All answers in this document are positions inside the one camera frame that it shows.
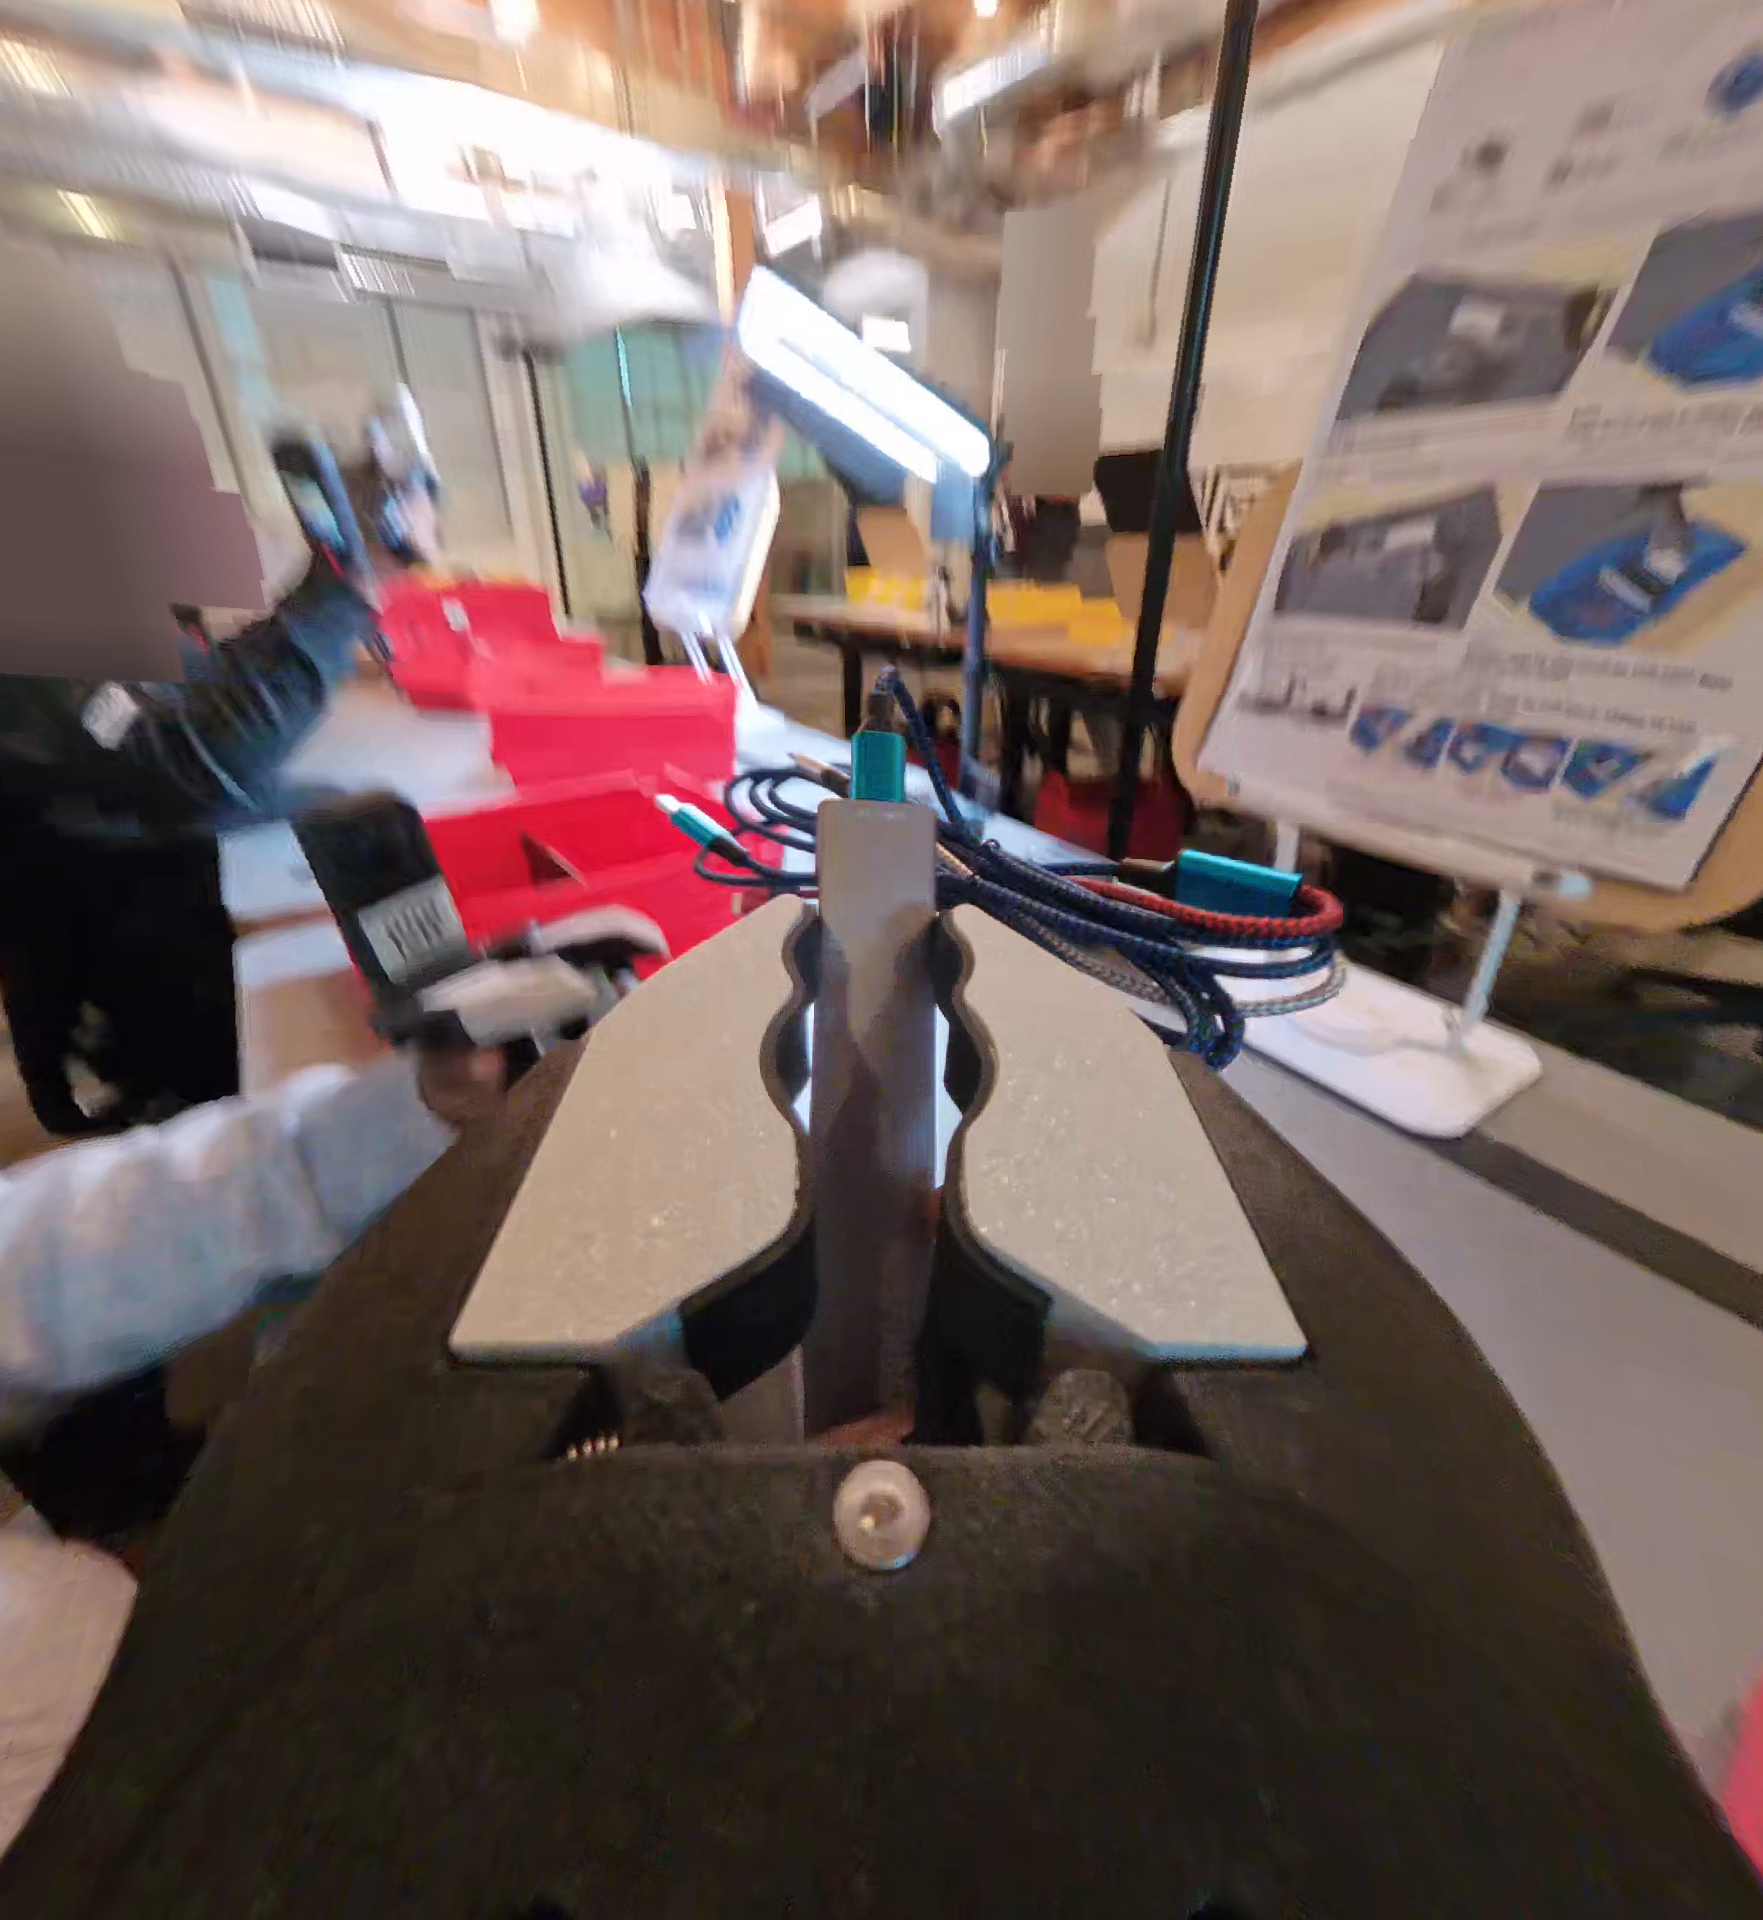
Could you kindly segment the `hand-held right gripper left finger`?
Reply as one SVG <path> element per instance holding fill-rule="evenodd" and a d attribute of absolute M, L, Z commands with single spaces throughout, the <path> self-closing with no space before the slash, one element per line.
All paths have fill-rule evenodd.
<path fill-rule="evenodd" d="M 454 1320 L 456 1362 L 686 1368 L 722 1403 L 802 1402 L 816 956 L 814 910 L 782 898 L 592 1028 Z"/>

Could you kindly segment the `wooden workbench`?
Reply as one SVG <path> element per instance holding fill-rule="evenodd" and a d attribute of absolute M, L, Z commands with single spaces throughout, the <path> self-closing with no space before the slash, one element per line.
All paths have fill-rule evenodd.
<path fill-rule="evenodd" d="M 964 623 L 926 611 L 858 603 L 830 594 L 782 591 L 770 601 L 776 622 L 798 636 L 846 646 L 862 658 L 934 660 L 954 666 L 966 652 Z M 992 622 L 988 660 L 1098 684 L 1124 684 L 1134 671 L 1134 625 L 1106 638 L 1078 636 L 1074 625 Z M 1176 697 L 1200 658 L 1202 628 L 1166 628 L 1158 638 L 1154 691 Z"/>

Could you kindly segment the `led light panel on stand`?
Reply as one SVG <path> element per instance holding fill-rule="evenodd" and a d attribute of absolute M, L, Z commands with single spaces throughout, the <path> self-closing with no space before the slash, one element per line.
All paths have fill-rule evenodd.
<path fill-rule="evenodd" d="M 932 532 L 942 542 L 966 542 L 958 764 L 968 799 L 988 803 L 988 583 L 998 560 L 994 499 L 1010 443 L 764 261 L 738 302 L 734 342 L 750 364 L 754 394 L 860 492 L 880 496 L 890 482 L 918 482 L 930 494 Z"/>

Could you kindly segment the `black stand pole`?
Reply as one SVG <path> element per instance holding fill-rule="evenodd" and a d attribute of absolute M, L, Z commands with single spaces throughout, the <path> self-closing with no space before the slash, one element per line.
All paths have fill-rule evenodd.
<path fill-rule="evenodd" d="M 1112 858 L 1124 858 L 1132 852 L 1142 742 L 1156 706 L 1158 646 L 1174 578 L 1178 522 L 1182 515 L 1182 497 L 1188 488 L 1188 455 L 1200 411 L 1206 347 L 1220 281 L 1230 192 L 1254 68 L 1258 24 L 1258 2 L 1228 3 L 1216 64 L 1216 87 L 1210 103 L 1196 229 L 1184 287 L 1176 372 L 1156 463 L 1132 673 L 1120 734 L 1120 761 L 1108 811 L 1106 852 Z"/>

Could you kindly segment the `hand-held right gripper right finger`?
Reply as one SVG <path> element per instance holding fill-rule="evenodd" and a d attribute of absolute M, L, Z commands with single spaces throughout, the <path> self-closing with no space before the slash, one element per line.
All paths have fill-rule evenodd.
<path fill-rule="evenodd" d="M 1064 1371 L 1294 1366 L 1308 1336 L 1178 1071 L 1112 985 L 982 908 L 942 920 L 936 1338 L 1014 1402 Z"/>

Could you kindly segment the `person's left hand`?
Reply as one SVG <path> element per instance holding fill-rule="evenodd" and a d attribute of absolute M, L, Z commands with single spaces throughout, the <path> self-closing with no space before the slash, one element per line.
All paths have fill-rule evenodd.
<path fill-rule="evenodd" d="M 424 1046 L 414 1052 L 418 1098 L 454 1136 L 484 1122 L 506 1098 L 510 1079 L 504 1048 Z"/>

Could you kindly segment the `person's left forearm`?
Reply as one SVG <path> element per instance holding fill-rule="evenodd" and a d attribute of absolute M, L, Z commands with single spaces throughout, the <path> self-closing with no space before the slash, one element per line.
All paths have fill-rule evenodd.
<path fill-rule="evenodd" d="M 388 1057 L 0 1167 L 0 1433 L 322 1273 L 454 1138 Z"/>

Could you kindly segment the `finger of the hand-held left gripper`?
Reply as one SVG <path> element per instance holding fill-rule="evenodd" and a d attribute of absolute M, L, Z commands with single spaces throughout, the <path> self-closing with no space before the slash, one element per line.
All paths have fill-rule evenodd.
<path fill-rule="evenodd" d="M 470 1046 L 548 1043 L 606 1012 L 606 977 L 568 959 L 484 959 L 446 980 L 446 1017 Z"/>
<path fill-rule="evenodd" d="M 574 967 L 656 967 L 672 959 L 670 942 L 634 905 L 592 905 L 528 926 L 528 950 Z"/>

